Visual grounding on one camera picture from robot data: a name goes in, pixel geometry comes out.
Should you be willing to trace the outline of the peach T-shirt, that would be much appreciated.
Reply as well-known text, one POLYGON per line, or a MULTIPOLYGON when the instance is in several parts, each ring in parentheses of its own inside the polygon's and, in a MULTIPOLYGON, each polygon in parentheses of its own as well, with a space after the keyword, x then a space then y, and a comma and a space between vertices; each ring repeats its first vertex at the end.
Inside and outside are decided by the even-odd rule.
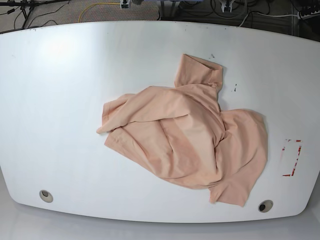
POLYGON ((150 86, 103 106, 105 145, 169 183, 244 206, 268 160, 263 117, 223 111, 223 67, 183 54, 174 87, 150 86))

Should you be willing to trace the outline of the right table grommet hole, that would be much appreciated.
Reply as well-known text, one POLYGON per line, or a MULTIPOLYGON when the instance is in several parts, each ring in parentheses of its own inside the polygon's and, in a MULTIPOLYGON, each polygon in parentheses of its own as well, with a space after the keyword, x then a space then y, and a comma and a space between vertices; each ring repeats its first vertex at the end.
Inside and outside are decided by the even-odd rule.
POLYGON ((261 213, 267 213, 268 211, 270 211, 273 207, 273 201, 272 200, 265 200, 263 202, 261 202, 258 206, 258 211, 261 213))

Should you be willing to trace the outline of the table grommet hole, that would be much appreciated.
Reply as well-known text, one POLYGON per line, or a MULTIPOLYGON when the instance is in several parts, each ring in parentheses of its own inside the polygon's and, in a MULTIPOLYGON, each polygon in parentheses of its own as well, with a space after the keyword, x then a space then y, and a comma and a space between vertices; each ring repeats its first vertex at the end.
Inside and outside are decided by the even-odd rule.
POLYGON ((270 211, 273 207, 273 201, 272 200, 265 200, 263 202, 261 202, 258 206, 258 211, 261 213, 267 213, 268 211, 270 211))
POLYGON ((46 190, 41 190, 39 192, 39 196, 46 203, 52 203, 53 200, 54 200, 53 196, 51 195, 51 193, 46 191, 46 190))

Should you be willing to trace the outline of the left table grommet hole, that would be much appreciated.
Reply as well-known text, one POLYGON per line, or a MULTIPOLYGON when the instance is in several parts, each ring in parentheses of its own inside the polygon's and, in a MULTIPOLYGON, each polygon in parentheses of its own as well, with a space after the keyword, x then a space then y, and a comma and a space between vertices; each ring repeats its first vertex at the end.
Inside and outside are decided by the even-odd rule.
POLYGON ((46 190, 41 190, 39 192, 39 196, 46 203, 52 203, 53 200, 54 200, 53 196, 51 195, 51 193, 46 191, 46 190))

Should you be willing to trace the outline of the red tape marking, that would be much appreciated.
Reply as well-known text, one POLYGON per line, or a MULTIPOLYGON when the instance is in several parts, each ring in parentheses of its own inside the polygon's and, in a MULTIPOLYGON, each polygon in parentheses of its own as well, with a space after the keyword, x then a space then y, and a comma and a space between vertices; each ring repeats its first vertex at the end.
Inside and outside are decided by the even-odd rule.
POLYGON ((297 168, 303 142, 302 140, 286 139, 281 151, 279 172, 282 177, 293 177, 297 168))

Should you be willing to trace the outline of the black tripod stand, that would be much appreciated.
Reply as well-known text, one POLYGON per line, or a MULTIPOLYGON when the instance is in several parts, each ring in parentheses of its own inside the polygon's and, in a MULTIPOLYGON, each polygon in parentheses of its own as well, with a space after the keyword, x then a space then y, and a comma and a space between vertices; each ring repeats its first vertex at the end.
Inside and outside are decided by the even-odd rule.
POLYGON ((55 14, 61 8, 63 8, 65 5, 68 5, 70 2, 71 2, 70 0, 20 0, 19 2, 16 1, 16 0, 7 0, 6 2, 1 1, 0 2, 0 6, 1 7, 9 7, 8 11, 0 14, 1 16, 10 15, 10 14, 14 13, 17 10, 19 10, 19 13, 17 14, 17 16, 15 17, 15 19, 13 21, 13 29, 1 31, 0 33, 1 34, 6 34, 6 33, 25 30, 25 29, 41 28, 41 27, 44 27, 45 25, 47 25, 50 22, 52 22, 55 25, 57 25, 58 23, 55 20, 50 19, 47 22, 45 22, 44 24, 42 24, 41 26, 31 26, 31 24, 33 23, 33 21, 35 19, 37 19, 39 17, 46 16, 46 15, 55 14), (37 7, 44 6, 44 5, 55 4, 55 3, 64 3, 64 5, 59 7, 56 11, 52 11, 52 12, 48 12, 48 13, 37 15, 29 22, 29 18, 31 16, 32 12, 37 7), (22 26, 20 28, 17 28, 16 27, 16 22, 17 22, 18 17, 20 17, 20 16, 24 17, 24 21, 22 23, 22 26))

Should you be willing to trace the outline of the white power strip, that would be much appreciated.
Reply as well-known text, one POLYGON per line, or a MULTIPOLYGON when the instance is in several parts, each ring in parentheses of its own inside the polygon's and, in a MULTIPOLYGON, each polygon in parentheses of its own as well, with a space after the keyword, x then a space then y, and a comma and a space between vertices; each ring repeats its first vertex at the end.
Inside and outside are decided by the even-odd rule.
POLYGON ((303 7, 298 12, 298 19, 299 20, 306 20, 306 19, 310 19, 313 17, 319 17, 319 16, 320 16, 320 5, 319 4, 303 7))

